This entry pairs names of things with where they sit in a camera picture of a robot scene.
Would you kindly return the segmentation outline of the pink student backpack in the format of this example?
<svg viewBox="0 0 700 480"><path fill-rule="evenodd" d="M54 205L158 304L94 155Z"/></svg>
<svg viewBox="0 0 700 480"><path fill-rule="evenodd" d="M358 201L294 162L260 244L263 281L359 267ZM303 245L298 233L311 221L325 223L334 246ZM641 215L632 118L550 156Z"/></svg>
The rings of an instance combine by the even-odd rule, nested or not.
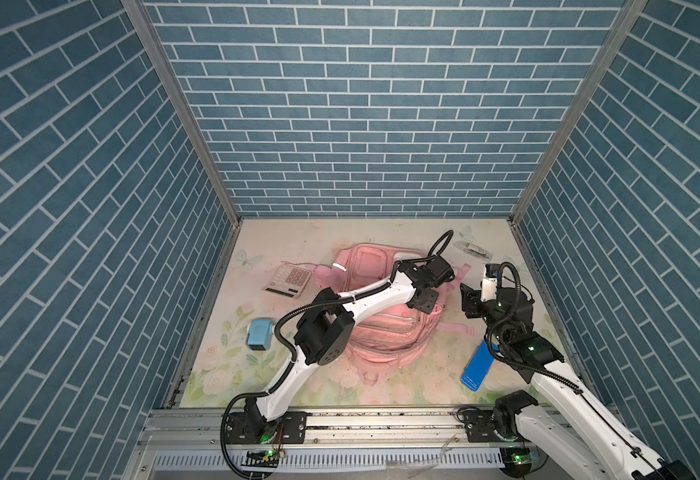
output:
<svg viewBox="0 0 700 480"><path fill-rule="evenodd" d="M362 243L340 251L330 265L308 264L317 285L345 292L365 287L390 275L398 259L417 258L419 251ZM374 385L396 369L419 359L435 333L446 331L472 337L475 329L441 320L446 300L470 272L469 264L456 271L456 278L437 288L434 310L425 314L404 304L388 308L354 327L344 355L355 365L361 380Z"/></svg>

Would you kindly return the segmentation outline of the pink white calculator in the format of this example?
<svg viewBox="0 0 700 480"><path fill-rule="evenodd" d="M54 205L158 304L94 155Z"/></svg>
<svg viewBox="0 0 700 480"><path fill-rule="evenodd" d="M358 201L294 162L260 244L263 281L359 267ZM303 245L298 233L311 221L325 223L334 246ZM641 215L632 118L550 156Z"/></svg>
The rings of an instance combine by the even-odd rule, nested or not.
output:
<svg viewBox="0 0 700 480"><path fill-rule="evenodd" d="M303 266L282 263L266 283L264 290L290 299L299 298L307 288L312 271Z"/></svg>

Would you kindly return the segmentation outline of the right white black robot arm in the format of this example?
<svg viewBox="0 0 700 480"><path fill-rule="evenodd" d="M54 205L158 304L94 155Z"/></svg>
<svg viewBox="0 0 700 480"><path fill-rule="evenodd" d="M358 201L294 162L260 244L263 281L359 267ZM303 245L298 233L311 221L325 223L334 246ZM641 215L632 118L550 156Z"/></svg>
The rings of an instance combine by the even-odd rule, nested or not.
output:
<svg viewBox="0 0 700 480"><path fill-rule="evenodd" d="M691 479L671 460L632 433L577 376L564 355L534 329L533 303L522 288L498 288L491 299L461 285L469 319L486 324L484 348L511 367L567 422L562 427L525 390L499 398L492 421L498 437L535 444L575 479Z"/></svg>

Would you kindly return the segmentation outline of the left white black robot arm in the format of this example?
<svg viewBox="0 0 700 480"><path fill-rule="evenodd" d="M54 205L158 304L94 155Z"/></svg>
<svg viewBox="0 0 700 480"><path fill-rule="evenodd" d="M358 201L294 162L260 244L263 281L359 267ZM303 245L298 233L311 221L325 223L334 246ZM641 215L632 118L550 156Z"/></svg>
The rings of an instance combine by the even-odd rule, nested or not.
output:
<svg viewBox="0 0 700 480"><path fill-rule="evenodd" d="M429 314L437 289L455 278L448 261L431 255L397 261L389 276L360 289L322 290L312 303L287 313L276 324L274 335L289 350L289 357L264 391L243 396L244 412L263 423L280 419L313 373L344 353L356 326L398 305Z"/></svg>

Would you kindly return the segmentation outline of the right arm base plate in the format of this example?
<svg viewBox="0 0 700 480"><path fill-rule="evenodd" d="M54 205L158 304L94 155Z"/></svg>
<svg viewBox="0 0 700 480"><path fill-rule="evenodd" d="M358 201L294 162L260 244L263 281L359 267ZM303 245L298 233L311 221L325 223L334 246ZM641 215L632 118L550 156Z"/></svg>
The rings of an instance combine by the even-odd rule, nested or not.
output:
<svg viewBox="0 0 700 480"><path fill-rule="evenodd" d="M505 410L461 406L452 412L469 443L532 443L518 431L516 414Z"/></svg>

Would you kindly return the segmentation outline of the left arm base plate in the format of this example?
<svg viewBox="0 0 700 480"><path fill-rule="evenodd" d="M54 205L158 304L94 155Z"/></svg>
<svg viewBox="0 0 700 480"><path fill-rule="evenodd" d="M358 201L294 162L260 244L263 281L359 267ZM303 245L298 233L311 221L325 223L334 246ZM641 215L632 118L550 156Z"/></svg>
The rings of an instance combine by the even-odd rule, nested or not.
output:
<svg viewBox="0 0 700 480"><path fill-rule="evenodd" d="M305 411L287 411L277 420L261 415L230 413L223 427L223 439L231 445L303 444L308 415Z"/></svg>

